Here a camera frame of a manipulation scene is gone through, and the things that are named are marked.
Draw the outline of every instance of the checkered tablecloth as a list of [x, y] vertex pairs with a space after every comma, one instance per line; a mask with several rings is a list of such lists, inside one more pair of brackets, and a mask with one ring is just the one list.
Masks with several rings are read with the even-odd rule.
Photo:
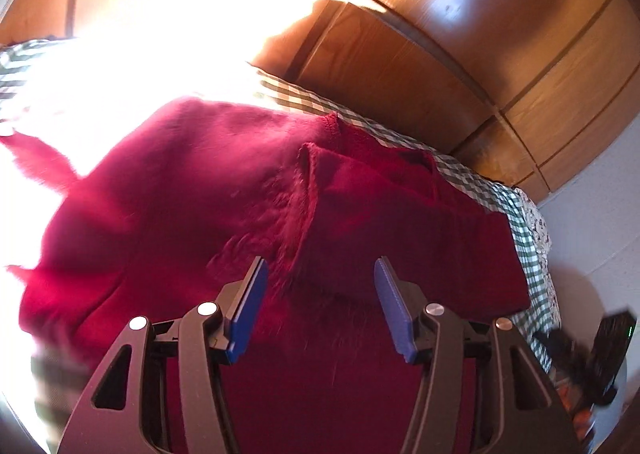
[[[31, 63], [51, 47], [64, 43], [65, 41], [33, 40], [0, 49], [0, 127], [11, 126], [28, 112], [29, 106], [19, 102], [19, 92], [29, 78]], [[135, 49], [123, 50], [124, 60], [127, 58], [127, 51], [134, 52]], [[538, 329], [549, 330], [559, 325], [559, 313], [553, 285], [546, 271], [546, 252], [536, 249], [535, 229], [531, 224], [527, 225], [524, 211], [526, 196], [522, 192], [487, 180], [463, 166], [455, 158], [439, 153], [413, 138], [394, 132], [310, 91], [284, 82], [257, 68], [248, 66], [246, 69], [248, 80], [243, 81], [243, 84], [245, 88], [251, 89], [250, 97], [254, 99], [255, 104], [265, 108], [319, 115], [336, 112], [347, 123], [372, 134], [382, 145], [427, 150], [433, 154], [440, 173], [447, 181], [483, 207], [505, 214], [527, 279], [531, 300], [529, 309], [510, 318], [529, 343], [542, 367], [549, 370], [550, 360], [532, 334]], [[113, 81], [117, 82], [117, 79], [116, 74]], [[212, 76], [210, 80], [215, 81], [216, 77]], [[68, 87], [73, 87], [72, 79]], [[68, 358], [63, 358], [60, 352], [48, 346], [41, 347], [34, 355], [32, 371], [40, 395], [36, 402], [36, 410], [47, 424], [49, 447], [53, 452], [88, 375], [82, 366], [74, 366]]]

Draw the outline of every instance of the gray floor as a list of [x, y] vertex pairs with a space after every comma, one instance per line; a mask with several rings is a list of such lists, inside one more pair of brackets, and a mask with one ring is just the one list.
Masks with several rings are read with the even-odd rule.
[[[593, 163], [542, 203], [564, 326], [593, 341], [604, 312], [640, 314], [640, 116]], [[640, 332], [626, 396], [640, 386]]]

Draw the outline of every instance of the red fabric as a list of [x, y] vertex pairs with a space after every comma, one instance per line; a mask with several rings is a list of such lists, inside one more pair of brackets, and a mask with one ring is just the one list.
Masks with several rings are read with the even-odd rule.
[[399, 451], [420, 373], [391, 342], [377, 257], [466, 318], [529, 305], [507, 219], [428, 153], [382, 147], [335, 115], [186, 98], [71, 187], [20, 323], [95, 365], [133, 316], [182, 316], [255, 255], [267, 295], [248, 351], [223, 369], [244, 454]]

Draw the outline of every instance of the red garment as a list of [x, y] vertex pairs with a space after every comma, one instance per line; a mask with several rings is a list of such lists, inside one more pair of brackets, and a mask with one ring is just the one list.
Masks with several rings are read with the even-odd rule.
[[20, 324], [95, 365], [135, 315], [182, 316], [270, 266], [248, 351], [223, 370], [244, 454], [393, 453], [419, 368], [396, 354], [374, 260], [464, 318], [529, 305], [508, 221], [422, 151], [335, 115], [184, 98], [75, 183], [47, 229]]

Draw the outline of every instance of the gingham fabric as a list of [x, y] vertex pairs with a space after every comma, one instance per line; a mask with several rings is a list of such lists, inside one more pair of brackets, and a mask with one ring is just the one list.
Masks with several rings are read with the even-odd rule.
[[[28, 112], [29, 106], [22, 105], [17, 94], [28, 79], [30, 64], [52, 46], [59, 44], [64, 44], [64, 41], [32, 40], [0, 49], [0, 125], [10, 126]], [[550, 278], [545, 281], [546, 268], [541, 264], [541, 259], [544, 261], [545, 257], [542, 258], [536, 251], [534, 234], [532, 228], [527, 225], [519, 193], [479, 176], [455, 158], [387, 129], [348, 108], [257, 68], [247, 69], [250, 76], [243, 84], [252, 89], [251, 97], [255, 104], [270, 109], [308, 114], [322, 115], [335, 112], [347, 123], [372, 134], [382, 145], [428, 150], [433, 154], [440, 173], [452, 185], [485, 208], [503, 212], [507, 216], [516, 251], [527, 278], [531, 300], [529, 309], [510, 318], [530, 344], [542, 367], [548, 371], [550, 360], [532, 334], [538, 329], [549, 330], [559, 325], [559, 314], [554, 305], [555, 297]], [[88, 374], [82, 366], [75, 365], [68, 357], [50, 346], [39, 346], [33, 355], [31, 365], [38, 388], [36, 411], [46, 425], [49, 449], [55, 452], [64, 425], [88, 379]]]

